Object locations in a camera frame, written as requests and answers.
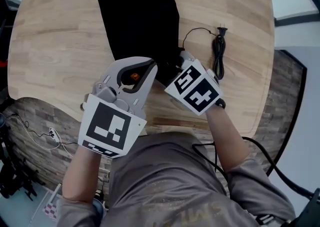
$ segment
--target gray sleeve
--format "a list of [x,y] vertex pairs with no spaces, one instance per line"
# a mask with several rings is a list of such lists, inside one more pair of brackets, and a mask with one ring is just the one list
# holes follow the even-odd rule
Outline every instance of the gray sleeve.
[[254,216],[273,215],[293,220],[295,211],[288,198],[273,184],[262,166],[252,158],[227,173],[230,198]]
[[56,227],[97,227],[100,219],[94,206],[61,198],[57,202]]

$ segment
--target black cloth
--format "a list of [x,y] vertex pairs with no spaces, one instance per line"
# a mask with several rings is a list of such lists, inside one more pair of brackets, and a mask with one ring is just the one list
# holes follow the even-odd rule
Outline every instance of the black cloth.
[[12,28],[3,28],[0,32],[0,91],[8,86],[8,66],[5,62],[9,55]]
[[149,57],[167,86],[181,72],[179,13],[175,0],[98,0],[115,60]]

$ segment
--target white cable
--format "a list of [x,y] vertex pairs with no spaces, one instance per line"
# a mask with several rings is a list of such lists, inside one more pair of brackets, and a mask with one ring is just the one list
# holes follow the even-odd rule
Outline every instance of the white cable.
[[[57,130],[55,130],[54,128],[52,128],[52,129],[55,131],[56,135],[58,136],[60,144],[62,144],[62,146],[63,146],[64,150],[66,151],[66,153],[68,153],[73,158],[74,156],[71,155],[71,153],[69,151],[67,151],[67,149],[66,149],[64,143],[62,142],[62,139],[61,139],[60,135],[58,134]],[[104,168],[101,168],[101,167],[99,167],[99,169],[110,172],[110,170],[104,169]]]
[[42,147],[40,144],[36,143],[36,141],[31,137],[31,135],[29,134],[29,132],[28,132],[28,130],[26,129],[25,125],[21,122],[20,119],[18,119],[18,118],[15,117],[15,116],[12,116],[12,117],[7,118],[6,120],[8,121],[8,120],[10,120],[10,119],[12,119],[12,118],[15,118],[17,121],[19,121],[19,122],[21,123],[21,125],[22,125],[23,128],[24,128],[24,130],[26,131],[26,133],[28,134],[28,136],[31,138],[31,140],[32,140],[36,145],[38,145],[39,147],[41,147],[42,149],[44,149],[44,150],[46,150],[46,151],[51,151],[51,150],[54,150],[54,149],[56,149],[56,148],[58,148],[58,147],[60,146],[60,143],[59,143],[58,146],[57,146],[57,147],[54,147],[54,148],[45,148],[45,147]]

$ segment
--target person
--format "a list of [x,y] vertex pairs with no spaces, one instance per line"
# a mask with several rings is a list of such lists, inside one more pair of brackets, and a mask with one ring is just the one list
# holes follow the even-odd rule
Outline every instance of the person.
[[57,226],[255,227],[260,224],[254,216],[293,220],[293,206],[250,157],[225,110],[213,105],[206,116],[230,198],[212,166],[192,149],[197,138],[182,132],[145,135],[126,156],[112,160],[109,211],[102,221],[92,206],[101,155],[78,148],[63,179]]

